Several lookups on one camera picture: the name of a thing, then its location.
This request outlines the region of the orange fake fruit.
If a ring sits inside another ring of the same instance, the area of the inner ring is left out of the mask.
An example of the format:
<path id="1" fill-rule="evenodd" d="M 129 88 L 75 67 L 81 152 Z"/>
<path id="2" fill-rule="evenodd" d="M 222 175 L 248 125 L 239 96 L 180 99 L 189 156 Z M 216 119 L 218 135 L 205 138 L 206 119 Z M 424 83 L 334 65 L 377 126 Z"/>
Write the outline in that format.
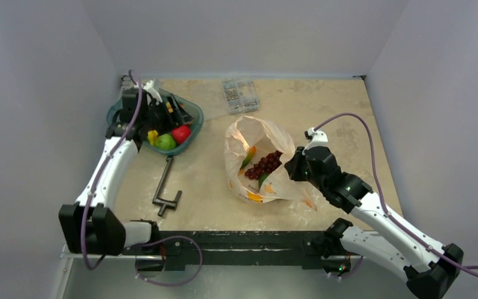
<path id="1" fill-rule="evenodd" d="M 172 106 L 172 104 L 170 102 L 166 103 L 166 107 L 167 107 L 169 113 L 174 112 L 174 107 Z"/>

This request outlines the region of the green fake custard apple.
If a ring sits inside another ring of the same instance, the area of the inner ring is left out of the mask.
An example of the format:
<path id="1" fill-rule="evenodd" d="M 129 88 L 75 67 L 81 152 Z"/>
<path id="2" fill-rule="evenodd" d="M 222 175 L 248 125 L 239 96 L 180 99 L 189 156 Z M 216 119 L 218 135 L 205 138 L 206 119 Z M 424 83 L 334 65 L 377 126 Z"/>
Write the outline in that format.
<path id="1" fill-rule="evenodd" d="M 154 145 L 163 151 L 170 151 L 177 147 L 174 137 L 170 134 L 159 135 L 156 138 Z"/>

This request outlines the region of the dark purple fake grapes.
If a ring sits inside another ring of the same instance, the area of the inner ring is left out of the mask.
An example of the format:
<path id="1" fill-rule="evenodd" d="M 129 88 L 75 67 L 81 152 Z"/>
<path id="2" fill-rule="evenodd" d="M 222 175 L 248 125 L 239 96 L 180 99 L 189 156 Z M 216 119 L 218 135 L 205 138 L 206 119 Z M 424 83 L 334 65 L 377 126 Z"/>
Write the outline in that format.
<path id="1" fill-rule="evenodd" d="M 262 157 L 257 163 L 255 163 L 252 167 L 248 168 L 244 175 L 250 180 L 258 180 L 259 176 L 263 173 L 271 174 L 273 171 L 276 170 L 279 166 L 281 166 L 281 158 L 282 152 L 275 151 L 272 153 L 267 154 L 266 156 Z"/>

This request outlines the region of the green fake lime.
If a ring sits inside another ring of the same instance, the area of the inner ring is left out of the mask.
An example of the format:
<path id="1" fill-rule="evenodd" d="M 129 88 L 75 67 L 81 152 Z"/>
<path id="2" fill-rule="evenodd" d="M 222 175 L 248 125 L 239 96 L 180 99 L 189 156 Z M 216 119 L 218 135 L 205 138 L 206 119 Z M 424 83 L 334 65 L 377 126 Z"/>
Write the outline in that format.
<path id="1" fill-rule="evenodd" d="M 263 173 L 258 178 L 258 187 L 261 188 L 266 178 L 269 176 L 269 173 Z"/>

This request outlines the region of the translucent orange plastic bag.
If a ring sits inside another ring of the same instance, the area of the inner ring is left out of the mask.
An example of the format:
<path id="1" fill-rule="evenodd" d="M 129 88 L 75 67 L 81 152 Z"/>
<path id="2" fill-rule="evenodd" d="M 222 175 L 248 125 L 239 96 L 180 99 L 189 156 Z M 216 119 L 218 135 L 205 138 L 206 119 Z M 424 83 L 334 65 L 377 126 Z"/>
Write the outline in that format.
<path id="1" fill-rule="evenodd" d="M 240 117 L 225 133 L 229 190 L 249 202 L 292 200 L 315 211 L 317 206 L 308 183 L 291 180 L 284 168 L 295 150 L 293 138 L 279 124 L 252 116 Z"/>

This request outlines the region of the green fake mango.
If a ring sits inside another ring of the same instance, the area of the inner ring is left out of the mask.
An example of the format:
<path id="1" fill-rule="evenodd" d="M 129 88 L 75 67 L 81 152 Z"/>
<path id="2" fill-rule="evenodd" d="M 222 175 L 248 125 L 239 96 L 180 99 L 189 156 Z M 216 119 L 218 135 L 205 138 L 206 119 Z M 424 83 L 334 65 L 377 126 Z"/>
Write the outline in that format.
<path id="1" fill-rule="evenodd" d="M 256 147 L 255 146 L 252 146 L 247 152 L 246 152 L 246 156 L 245 156 L 245 159 L 243 160 L 241 166 L 240 166 L 240 169 L 244 169 L 250 162 L 251 160 L 254 158 L 256 154 Z"/>

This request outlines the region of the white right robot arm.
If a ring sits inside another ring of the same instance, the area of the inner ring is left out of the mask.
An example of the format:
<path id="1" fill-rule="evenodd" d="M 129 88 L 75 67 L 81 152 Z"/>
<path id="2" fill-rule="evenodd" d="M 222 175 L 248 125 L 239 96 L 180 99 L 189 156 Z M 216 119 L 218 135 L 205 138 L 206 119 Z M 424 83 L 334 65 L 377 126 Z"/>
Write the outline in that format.
<path id="1" fill-rule="evenodd" d="M 293 181 L 307 181 L 334 207 L 342 209 L 372 227 L 371 235 L 338 218 L 324 231 L 319 247 L 325 257 L 341 251 L 362 255 L 400 277 L 417 298 L 442 298 L 459 275 L 453 264 L 462 262 L 464 252 L 455 244 L 443 245 L 414 228 L 401 216 L 382 207 L 379 193 L 358 176 L 343 172 L 327 147 L 296 149 L 284 165 Z"/>

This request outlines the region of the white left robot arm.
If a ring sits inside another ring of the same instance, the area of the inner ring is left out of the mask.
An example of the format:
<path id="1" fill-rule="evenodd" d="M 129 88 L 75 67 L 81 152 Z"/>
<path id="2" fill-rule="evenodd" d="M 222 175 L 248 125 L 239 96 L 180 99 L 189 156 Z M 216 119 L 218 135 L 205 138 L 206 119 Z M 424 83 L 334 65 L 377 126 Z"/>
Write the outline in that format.
<path id="1" fill-rule="evenodd" d="M 184 109 L 173 114 L 180 103 L 171 93 L 137 87 L 121 92 L 108 113 L 108 127 L 98 164 L 82 193 L 73 204 L 59 210 L 66 245 L 73 254 L 120 255 L 137 246 L 146 255 L 161 246 L 155 222 L 136 220 L 122 223 L 113 212 L 121 183 L 130 164 L 148 143 L 148 133 L 170 132 L 187 116 Z"/>

